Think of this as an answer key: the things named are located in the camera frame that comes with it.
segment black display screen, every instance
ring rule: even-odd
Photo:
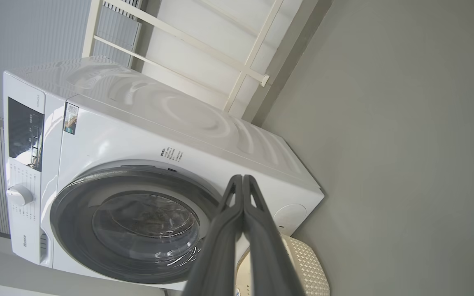
[[[8,153],[41,172],[43,114],[8,98]]]

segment floor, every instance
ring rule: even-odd
[[[264,119],[334,296],[474,294],[474,2],[336,0]]]

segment white washing machine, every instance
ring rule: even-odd
[[[182,290],[231,176],[283,234],[323,199],[282,138],[106,58],[5,72],[4,114],[12,249],[42,266]]]

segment beige basket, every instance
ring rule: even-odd
[[[289,236],[281,235],[284,247],[299,276],[307,296],[330,296],[330,287],[314,251],[305,243]],[[237,263],[236,288],[241,296],[251,294],[252,277],[250,248]]]

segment washing machine door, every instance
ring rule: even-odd
[[[122,166],[86,174],[60,191],[51,226],[62,248],[107,277],[185,281],[220,196],[177,172]]]

